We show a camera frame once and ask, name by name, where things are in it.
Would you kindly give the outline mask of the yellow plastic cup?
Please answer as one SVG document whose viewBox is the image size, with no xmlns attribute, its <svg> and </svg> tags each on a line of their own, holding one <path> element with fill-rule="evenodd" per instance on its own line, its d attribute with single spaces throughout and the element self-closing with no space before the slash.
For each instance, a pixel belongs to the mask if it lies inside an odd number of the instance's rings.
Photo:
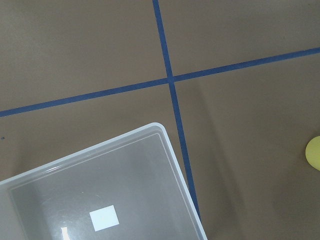
<svg viewBox="0 0 320 240">
<path fill-rule="evenodd" d="M 314 169 L 320 171 L 320 136 L 312 138 L 307 143 L 305 158 Z"/>
</svg>

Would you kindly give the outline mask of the translucent plastic storage box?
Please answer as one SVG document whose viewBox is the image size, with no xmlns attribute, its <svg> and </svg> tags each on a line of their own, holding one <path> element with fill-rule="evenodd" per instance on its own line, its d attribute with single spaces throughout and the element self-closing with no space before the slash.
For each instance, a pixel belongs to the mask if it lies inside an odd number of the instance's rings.
<svg viewBox="0 0 320 240">
<path fill-rule="evenodd" d="M 114 205 L 119 225 L 90 212 Z M 3 240 L 205 240 L 166 129 L 153 122 L 3 180 Z"/>
</svg>

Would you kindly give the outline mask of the white label sticker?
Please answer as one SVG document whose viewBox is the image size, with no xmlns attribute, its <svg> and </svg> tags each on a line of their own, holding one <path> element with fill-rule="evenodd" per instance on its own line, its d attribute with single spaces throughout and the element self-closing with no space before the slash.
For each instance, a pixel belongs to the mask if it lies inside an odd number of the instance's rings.
<svg viewBox="0 0 320 240">
<path fill-rule="evenodd" d="M 91 211 L 89 215 L 95 232 L 120 224 L 114 205 Z"/>
</svg>

